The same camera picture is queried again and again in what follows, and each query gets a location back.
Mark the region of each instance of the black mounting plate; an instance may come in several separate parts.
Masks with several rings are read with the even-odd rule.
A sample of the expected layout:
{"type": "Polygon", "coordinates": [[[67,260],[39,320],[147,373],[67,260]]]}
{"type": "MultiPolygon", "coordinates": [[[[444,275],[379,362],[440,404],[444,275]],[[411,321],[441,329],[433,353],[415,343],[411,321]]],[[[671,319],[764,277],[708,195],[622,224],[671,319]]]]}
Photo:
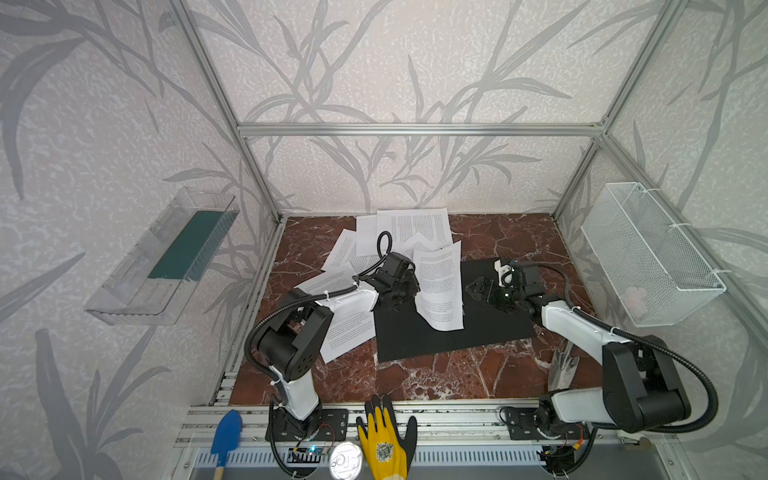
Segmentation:
{"type": "MultiPolygon", "coordinates": [[[[272,424],[272,432],[275,433],[275,442],[296,442],[295,435],[291,432],[293,429],[288,423],[288,412],[285,409],[277,409],[274,412],[274,421],[272,424]]],[[[326,423],[330,425],[331,429],[326,426],[321,426],[317,433],[307,440],[315,440],[318,442],[343,442],[346,440],[346,427],[349,421],[349,410],[347,409],[322,409],[320,410],[320,424],[326,423]]],[[[270,439],[269,430],[267,431],[266,440],[270,439]]]]}
{"type": "Polygon", "coordinates": [[[502,419],[507,421],[507,430],[510,440],[577,440],[581,436],[581,430],[578,423],[565,423],[558,426],[556,432],[546,432],[544,436],[536,426],[534,420],[534,408],[517,408],[506,406],[502,413],[502,419]]]}

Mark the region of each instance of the side wall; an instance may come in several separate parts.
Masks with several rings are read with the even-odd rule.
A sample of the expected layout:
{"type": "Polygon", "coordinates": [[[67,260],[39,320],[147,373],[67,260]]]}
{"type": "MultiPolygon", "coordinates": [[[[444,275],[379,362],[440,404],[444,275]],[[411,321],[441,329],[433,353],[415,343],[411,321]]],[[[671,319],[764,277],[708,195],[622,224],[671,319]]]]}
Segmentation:
{"type": "MultiPolygon", "coordinates": [[[[763,306],[768,304],[768,2],[689,2],[611,130],[664,195],[763,306]]],[[[655,334],[714,381],[720,412],[683,435],[700,478],[768,471],[768,353],[722,299],[676,326],[632,328],[580,227],[607,182],[627,181],[597,156],[559,226],[600,315],[655,334]]],[[[686,373],[694,415],[705,396],[686,373]]]]}
{"type": "MultiPolygon", "coordinates": [[[[599,122],[661,0],[190,0],[237,120],[599,122]]],[[[552,211],[587,138],[251,137],[282,210],[552,211]]]]}
{"type": "Polygon", "coordinates": [[[0,0],[0,478],[156,478],[274,231],[164,2],[0,0]],[[241,213],[174,326],[83,310],[182,186],[241,213]]]}

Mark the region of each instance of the white wire mesh basket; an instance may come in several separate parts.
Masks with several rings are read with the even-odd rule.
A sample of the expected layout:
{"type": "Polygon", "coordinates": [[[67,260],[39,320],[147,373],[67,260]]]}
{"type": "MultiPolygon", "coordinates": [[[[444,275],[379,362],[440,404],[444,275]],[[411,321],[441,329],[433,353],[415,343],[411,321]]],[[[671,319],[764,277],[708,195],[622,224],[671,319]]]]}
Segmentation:
{"type": "Polygon", "coordinates": [[[642,184],[606,184],[581,231],[636,326],[674,325],[725,291],[642,184]]]}

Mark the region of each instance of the glove logo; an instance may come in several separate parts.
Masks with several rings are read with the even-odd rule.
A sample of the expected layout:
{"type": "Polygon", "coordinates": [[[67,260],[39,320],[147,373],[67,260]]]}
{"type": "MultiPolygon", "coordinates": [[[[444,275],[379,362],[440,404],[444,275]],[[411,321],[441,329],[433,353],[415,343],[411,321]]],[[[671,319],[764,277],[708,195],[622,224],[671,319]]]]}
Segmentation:
{"type": "Polygon", "coordinates": [[[395,446],[391,443],[382,442],[376,444],[376,460],[379,463],[388,462],[392,458],[392,454],[395,452],[395,446]]]}

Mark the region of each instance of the blue shovel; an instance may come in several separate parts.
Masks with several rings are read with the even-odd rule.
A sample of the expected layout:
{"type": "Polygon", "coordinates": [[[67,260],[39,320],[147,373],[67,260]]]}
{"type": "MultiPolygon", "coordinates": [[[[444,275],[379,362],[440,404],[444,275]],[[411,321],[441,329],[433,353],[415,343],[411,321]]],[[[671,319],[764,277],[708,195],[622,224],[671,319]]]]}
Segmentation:
{"type": "Polygon", "coordinates": [[[216,427],[214,444],[210,447],[210,453],[219,455],[219,462],[214,473],[214,480],[221,480],[224,475],[224,466],[227,463],[227,454],[237,448],[240,442],[240,430],[243,428],[243,420],[237,410],[230,410],[216,427]]]}

